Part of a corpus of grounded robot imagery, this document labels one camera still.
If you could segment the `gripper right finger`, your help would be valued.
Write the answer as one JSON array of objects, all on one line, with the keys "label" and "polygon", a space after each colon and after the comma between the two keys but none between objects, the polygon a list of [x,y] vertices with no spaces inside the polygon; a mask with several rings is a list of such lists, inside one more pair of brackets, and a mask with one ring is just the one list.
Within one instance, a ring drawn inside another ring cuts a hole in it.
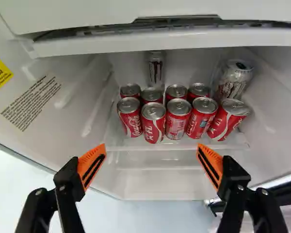
[{"label": "gripper right finger", "polygon": [[265,189],[251,190],[251,176],[231,156],[221,156],[211,148],[198,144],[196,157],[225,204],[219,233],[238,233],[243,215],[248,212],[256,233],[286,233],[288,228],[274,194]]}]

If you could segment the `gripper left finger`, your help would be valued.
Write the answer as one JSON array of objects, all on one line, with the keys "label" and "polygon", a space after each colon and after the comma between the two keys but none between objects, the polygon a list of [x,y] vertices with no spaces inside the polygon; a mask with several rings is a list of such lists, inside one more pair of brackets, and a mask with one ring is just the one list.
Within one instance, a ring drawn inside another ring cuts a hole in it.
[{"label": "gripper left finger", "polygon": [[84,232],[76,203],[85,196],[106,157],[104,144],[72,157],[54,175],[54,189],[38,188],[27,196],[15,232],[47,233],[55,212],[64,233]]}]

